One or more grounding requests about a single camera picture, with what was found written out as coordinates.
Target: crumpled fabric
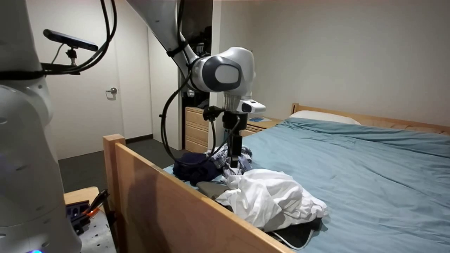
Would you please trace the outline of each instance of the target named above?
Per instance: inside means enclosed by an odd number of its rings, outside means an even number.
[[[186,152],[180,159],[182,163],[175,163],[173,174],[193,186],[197,186],[198,181],[211,181],[217,176],[222,174],[222,169],[211,159],[206,160],[207,158],[208,156],[206,153]]]
[[[280,172],[253,169],[228,176],[227,184],[231,190],[215,201],[229,205],[239,218],[266,232],[328,215],[324,201]]]
[[[241,172],[248,172],[252,169],[252,151],[246,146],[242,146],[242,155],[238,158],[239,159],[239,169]],[[224,169],[228,163],[228,145],[224,145],[214,156],[213,156],[214,163]]]

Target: cable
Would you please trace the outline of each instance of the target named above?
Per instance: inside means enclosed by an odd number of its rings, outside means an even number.
[[[106,21],[106,31],[107,31],[107,40],[106,42],[100,47],[100,49],[90,58],[87,59],[85,63],[82,63],[80,66],[76,68],[71,68],[68,70],[62,70],[62,72],[47,72],[47,75],[68,75],[68,73],[79,73],[79,72],[85,72],[90,68],[93,68],[94,65],[97,65],[103,56],[107,54],[108,47],[116,35],[117,31],[117,7],[116,7],[116,2],[111,0],[111,7],[113,7],[113,31],[110,28],[110,18],[108,18],[108,13],[106,9],[106,3],[104,0],[100,0],[101,3],[101,11],[104,16],[104,21]]]
[[[61,44],[59,45],[59,48],[58,48],[58,51],[56,51],[56,55],[55,55],[55,58],[54,58],[54,61],[52,61],[52,65],[55,63],[55,61],[56,61],[56,58],[58,58],[58,55],[59,55],[59,51],[61,51],[61,48],[63,47],[65,44]]]
[[[177,13],[177,41],[179,41],[179,45],[183,44],[183,40],[182,40],[182,20],[183,20],[183,11],[184,11],[184,0],[180,2],[180,6],[179,6],[179,13]],[[172,101],[175,100],[175,97],[189,84],[189,82],[191,82],[191,84],[194,86],[196,90],[200,90],[196,83],[193,82],[193,66],[191,66],[191,62],[187,56],[187,52],[184,51],[184,48],[182,49],[184,58],[186,58],[186,62],[189,65],[189,76],[184,76],[182,68],[179,66],[179,70],[182,73],[182,77],[184,79],[183,84],[175,92],[172,93],[172,96],[168,99],[165,107],[163,107],[163,111],[161,114],[161,139],[162,139],[162,144],[165,146],[165,151],[166,153],[175,160],[175,163],[177,165],[182,165],[182,166],[200,166],[203,163],[206,163],[207,160],[210,160],[214,155],[217,155],[224,146],[225,144],[229,142],[229,137],[231,135],[227,135],[227,139],[221,144],[220,148],[215,149],[215,145],[217,145],[217,134],[215,134],[215,127],[214,127],[214,121],[211,120],[210,124],[211,124],[211,131],[213,131],[213,151],[208,153],[208,156],[206,159],[203,159],[201,162],[197,162],[197,163],[193,163],[193,165],[187,165],[187,163],[182,163],[177,158],[175,158],[175,155],[172,153],[170,151],[170,146],[169,146],[169,139],[168,139],[168,131],[166,131],[166,120],[168,120],[168,111],[169,111],[169,107],[172,104]],[[236,122],[236,125],[231,129],[232,132],[238,128],[239,125],[239,121]]]
[[[103,59],[103,56],[107,54],[108,45],[111,44],[111,40],[116,35],[116,30],[117,30],[116,2],[111,0],[113,14],[114,14],[113,31],[110,31],[110,21],[108,21],[108,14],[106,10],[104,0],[100,0],[100,3],[101,3],[103,16],[106,20],[107,40],[101,45],[101,48],[90,59],[87,59],[83,65],[76,66],[76,68],[71,68],[71,69],[65,69],[65,70],[44,69],[44,70],[37,70],[37,72],[23,72],[23,70],[0,72],[0,80],[33,80],[33,79],[40,79],[40,77],[52,76],[52,75],[76,75],[76,73],[85,72],[90,68],[93,68],[94,65],[97,65]]]
[[[71,219],[72,224],[80,222],[83,219],[90,219],[93,218],[99,210],[100,205],[110,197],[110,193],[107,190],[99,193],[99,196],[93,200],[93,203],[89,205],[89,208],[82,212],[79,217],[75,217]]]

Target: door handle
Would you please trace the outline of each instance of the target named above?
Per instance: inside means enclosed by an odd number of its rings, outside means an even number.
[[[116,100],[118,90],[117,90],[117,87],[111,87],[111,89],[106,90],[106,93],[107,93],[108,100]]]
[[[117,94],[117,87],[108,89],[107,93],[110,93],[110,94]]]

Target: mattress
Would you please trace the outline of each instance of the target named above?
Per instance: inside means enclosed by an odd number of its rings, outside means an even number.
[[[293,118],[245,145],[328,204],[300,252],[450,252],[449,137]]]

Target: door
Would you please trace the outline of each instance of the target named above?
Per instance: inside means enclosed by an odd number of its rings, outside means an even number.
[[[71,34],[99,47],[104,42],[106,28],[99,0],[28,0],[27,3],[41,62],[52,62],[59,47],[42,35],[45,28]],[[62,47],[55,63],[71,65],[68,49]],[[80,65],[92,54],[78,49],[76,62]],[[101,137],[124,134],[117,61],[117,47],[113,44],[103,61],[82,76],[47,79],[54,104],[52,131],[59,159],[99,152],[103,149]]]

